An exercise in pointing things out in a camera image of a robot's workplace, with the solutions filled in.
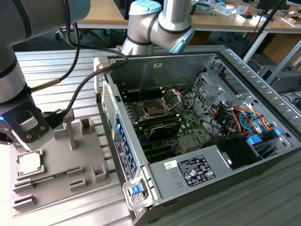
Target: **wire bundle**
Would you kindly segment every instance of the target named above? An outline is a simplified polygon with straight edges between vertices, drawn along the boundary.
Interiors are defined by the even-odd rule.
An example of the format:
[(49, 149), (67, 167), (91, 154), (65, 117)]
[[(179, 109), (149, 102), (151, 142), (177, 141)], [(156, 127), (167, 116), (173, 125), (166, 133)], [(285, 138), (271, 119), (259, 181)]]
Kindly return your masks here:
[(225, 134), (226, 129), (229, 130), (228, 136), (231, 133), (238, 133), (244, 136), (258, 133), (255, 129), (250, 128), (253, 126), (250, 121), (251, 117), (254, 118), (261, 132), (267, 132), (270, 130), (265, 120), (263, 119), (263, 115), (259, 114), (258, 112), (242, 107), (233, 107), (232, 111), (227, 111), (226, 108), (229, 107), (219, 106), (217, 111), (210, 116), (211, 120), (226, 120), (226, 122), (223, 122), (221, 125), (223, 127), (223, 129), (221, 130), (223, 131), (223, 134)]
[(301, 96), (298, 96), (296, 92), (292, 92), (292, 94), (281, 94), (281, 96), (286, 97), (291, 104), (301, 110)]
[(245, 128), (246, 130), (248, 130), (251, 133), (251, 135), (253, 134), (253, 131), (249, 127), (245, 126), (245, 123), (243, 122), (243, 114), (244, 113), (246, 113), (246, 116), (247, 116), (246, 120), (249, 120), (248, 114), (254, 117), (259, 129), (262, 132), (266, 132), (266, 131), (270, 130), (270, 128), (264, 121), (263, 116), (261, 116), (258, 112), (255, 112), (251, 109), (244, 109), (242, 107), (235, 107), (234, 109), (237, 111), (240, 111), (239, 122), (243, 128)]

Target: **blue clip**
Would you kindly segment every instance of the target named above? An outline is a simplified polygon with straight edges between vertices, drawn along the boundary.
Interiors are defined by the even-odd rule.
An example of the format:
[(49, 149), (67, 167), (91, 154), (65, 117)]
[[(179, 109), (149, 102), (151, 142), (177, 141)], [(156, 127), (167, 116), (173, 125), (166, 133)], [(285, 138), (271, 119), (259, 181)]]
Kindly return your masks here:
[(132, 167), (133, 167), (133, 170), (136, 169), (136, 163), (135, 162), (132, 162)]
[(278, 137), (282, 135), (282, 132), (280, 131), (280, 129), (275, 129), (275, 133)]
[(130, 152), (130, 147), (126, 145), (126, 154), (128, 154), (129, 152)]
[(118, 125), (116, 126), (116, 133), (119, 133), (119, 132), (120, 132), (120, 129), (121, 129), (121, 125), (118, 124)]
[(174, 150), (176, 146), (177, 146), (177, 143), (171, 144), (171, 149)]
[(129, 157), (129, 161), (131, 161), (132, 159), (133, 159), (133, 155), (132, 155), (132, 153), (130, 153), (129, 155), (128, 155), (128, 157)]
[(135, 195), (135, 194), (142, 193), (143, 187), (142, 187), (142, 185), (135, 185), (135, 186), (129, 187), (128, 190), (130, 192), (130, 195)]
[(250, 136), (247, 141), (249, 142), (250, 145), (256, 145), (260, 142), (262, 142), (262, 139), (258, 135), (253, 135)]

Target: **warning label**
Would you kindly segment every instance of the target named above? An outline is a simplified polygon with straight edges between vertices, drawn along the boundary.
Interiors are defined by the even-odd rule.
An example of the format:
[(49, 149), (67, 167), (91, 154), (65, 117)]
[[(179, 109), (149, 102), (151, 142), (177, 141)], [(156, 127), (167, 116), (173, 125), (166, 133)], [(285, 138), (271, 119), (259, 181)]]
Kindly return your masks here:
[(178, 162), (178, 166), (190, 187), (215, 177), (203, 155)]

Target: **aluminum extrusion table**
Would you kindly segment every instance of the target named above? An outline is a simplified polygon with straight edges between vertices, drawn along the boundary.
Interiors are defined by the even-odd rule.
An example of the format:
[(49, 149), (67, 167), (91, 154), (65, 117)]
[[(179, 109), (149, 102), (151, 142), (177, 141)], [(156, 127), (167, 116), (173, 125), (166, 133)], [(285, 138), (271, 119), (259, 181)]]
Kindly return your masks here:
[[(222, 49), (222, 46), (203, 48)], [(57, 78), (68, 70), (74, 51), (17, 53), (29, 86)], [(67, 106), (75, 88), (93, 70), (93, 59), (103, 52), (82, 50), (74, 72), (61, 84), (34, 93), (43, 111)], [(131, 226), (130, 212), (115, 172), (102, 121), (96, 106), (93, 79), (80, 92), (74, 104), (75, 117), (92, 117), (96, 124), (101, 150), (105, 155), (111, 182), (103, 187), (52, 203), (20, 216), (11, 217), (8, 202), (8, 146), (0, 146), (1, 225), (98, 225)], [(301, 153), (222, 193), (195, 203), (152, 226), (211, 225), (300, 225), (301, 221)]]

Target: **cardboard box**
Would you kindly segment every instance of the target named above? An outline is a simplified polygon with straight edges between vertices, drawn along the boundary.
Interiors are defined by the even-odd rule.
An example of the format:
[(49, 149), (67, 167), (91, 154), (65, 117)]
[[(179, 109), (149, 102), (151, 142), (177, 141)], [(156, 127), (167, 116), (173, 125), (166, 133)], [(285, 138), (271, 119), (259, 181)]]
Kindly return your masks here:
[[(271, 43), (264, 49), (263, 53), (274, 63), (281, 63), (289, 52), (300, 41), (301, 34), (277, 33)], [(298, 52), (290, 61), (293, 64), (301, 56)]]
[(300, 16), (285, 16), (284, 19), (290, 24), (301, 24)]
[(239, 14), (236, 19), (241, 23), (249, 23), (253, 16), (249, 14)]
[(249, 23), (252, 24), (253, 26), (257, 26), (257, 24), (258, 24), (258, 22), (259, 22), (259, 25), (261, 26), (261, 25), (263, 25), (264, 21), (265, 21), (265, 20), (260, 20), (260, 22), (259, 22), (259, 20), (252, 19), (252, 20), (250, 20)]

